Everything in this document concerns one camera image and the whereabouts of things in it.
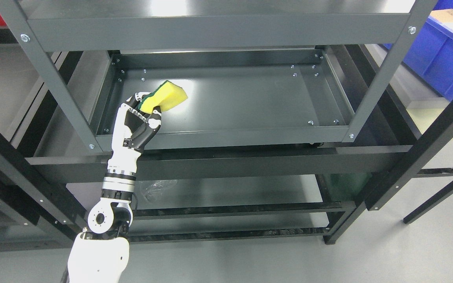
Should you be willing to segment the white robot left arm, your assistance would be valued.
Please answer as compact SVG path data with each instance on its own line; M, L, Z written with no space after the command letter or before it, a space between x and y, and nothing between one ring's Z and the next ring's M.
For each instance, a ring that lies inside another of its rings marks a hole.
M87 226L73 243L68 258L70 283L117 283L128 265L128 230L134 172L110 169L99 202L90 210Z

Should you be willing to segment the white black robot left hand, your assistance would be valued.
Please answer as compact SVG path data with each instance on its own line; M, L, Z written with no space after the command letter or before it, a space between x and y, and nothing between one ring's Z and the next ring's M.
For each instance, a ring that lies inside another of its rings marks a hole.
M160 107L149 113L138 108L149 95L149 92L136 92L119 106L112 131L113 154L107 163L106 176L135 178L137 159L161 126Z

